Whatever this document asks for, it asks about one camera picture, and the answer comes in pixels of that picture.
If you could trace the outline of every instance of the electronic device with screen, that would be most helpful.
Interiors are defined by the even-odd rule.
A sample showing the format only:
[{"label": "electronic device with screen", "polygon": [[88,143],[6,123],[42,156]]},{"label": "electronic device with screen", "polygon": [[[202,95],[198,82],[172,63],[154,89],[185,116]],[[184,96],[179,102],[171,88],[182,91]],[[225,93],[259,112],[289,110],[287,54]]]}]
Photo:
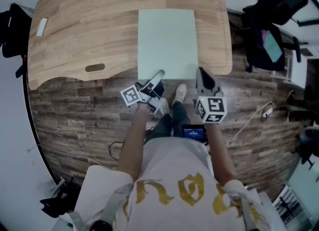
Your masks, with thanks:
[{"label": "electronic device with screen", "polygon": [[207,134],[204,125],[182,125],[183,137],[207,143]]}]

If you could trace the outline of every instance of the wooden table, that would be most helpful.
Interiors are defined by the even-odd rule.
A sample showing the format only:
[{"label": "wooden table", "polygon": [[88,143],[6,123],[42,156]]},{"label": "wooden table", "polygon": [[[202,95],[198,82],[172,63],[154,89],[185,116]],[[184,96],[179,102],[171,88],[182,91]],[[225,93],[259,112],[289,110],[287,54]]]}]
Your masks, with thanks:
[{"label": "wooden table", "polygon": [[[29,38],[30,88],[56,77],[89,81],[137,67],[138,11],[151,8],[194,10],[199,66],[216,75],[230,73],[224,0],[40,0]],[[44,34],[35,36],[44,17]]]}]

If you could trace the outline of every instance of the forearm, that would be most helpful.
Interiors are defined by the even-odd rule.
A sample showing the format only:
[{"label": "forearm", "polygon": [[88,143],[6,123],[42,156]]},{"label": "forearm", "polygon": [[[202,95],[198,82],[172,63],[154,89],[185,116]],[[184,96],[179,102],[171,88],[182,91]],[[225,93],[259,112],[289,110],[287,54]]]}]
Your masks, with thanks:
[{"label": "forearm", "polygon": [[121,151],[118,170],[131,175],[134,181],[141,172],[144,136],[149,114],[149,107],[139,105]]},{"label": "forearm", "polygon": [[205,126],[214,176],[220,185],[224,186],[228,181],[236,179],[235,166],[219,126],[216,124],[206,124]]}]

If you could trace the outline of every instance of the white cable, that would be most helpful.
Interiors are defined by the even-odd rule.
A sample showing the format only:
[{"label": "white cable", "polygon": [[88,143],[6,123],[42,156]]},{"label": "white cable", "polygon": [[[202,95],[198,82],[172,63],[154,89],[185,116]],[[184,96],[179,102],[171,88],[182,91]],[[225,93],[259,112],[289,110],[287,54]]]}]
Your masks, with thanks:
[{"label": "white cable", "polygon": [[250,117],[250,119],[247,121],[247,123],[234,135],[234,137],[228,143],[226,143],[226,145],[230,144],[236,138],[236,136],[239,135],[241,133],[241,131],[245,129],[245,127],[249,124],[249,122],[253,119],[253,117],[256,115],[257,112],[259,112],[260,110],[262,110],[263,108],[265,108],[269,104],[272,104],[272,106],[275,105],[273,102],[267,102],[266,104],[261,106],[258,110],[256,110],[254,112],[254,114]]},{"label": "white cable", "polygon": [[57,149],[55,149],[55,148],[51,148],[51,147],[48,147],[48,146],[44,146],[44,145],[42,145],[42,144],[38,144],[37,146],[42,146],[42,147],[44,147],[44,148],[53,149],[53,150],[55,150],[55,151],[57,151],[57,152],[60,152],[60,153],[62,153],[62,154],[64,154],[64,155],[66,155],[66,156],[71,156],[71,157],[84,157],[84,158],[86,158],[86,159],[89,159],[89,160],[91,160],[91,161],[93,161],[93,162],[99,164],[100,166],[103,166],[104,168],[106,168],[106,169],[108,169],[108,170],[111,170],[110,168],[107,168],[106,166],[100,164],[98,161],[95,161],[95,160],[93,160],[92,158],[89,158],[89,157],[66,154],[66,153],[64,153],[64,152],[62,152],[62,151],[60,151],[60,150],[57,150]]}]

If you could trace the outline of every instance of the blue jeans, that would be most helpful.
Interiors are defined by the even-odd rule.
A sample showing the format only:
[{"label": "blue jeans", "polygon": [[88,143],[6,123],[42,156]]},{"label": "blue jeans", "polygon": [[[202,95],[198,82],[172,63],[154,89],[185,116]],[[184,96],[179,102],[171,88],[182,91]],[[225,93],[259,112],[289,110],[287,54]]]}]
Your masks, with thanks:
[{"label": "blue jeans", "polygon": [[165,114],[154,129],[147,136],[145,143],[154,138],[170,137],[171,129],[174,130],[175,137],[183,137],[182,125],[190,124],[186,110],[181,102],[176,101],[173,104],[173,118]]}]

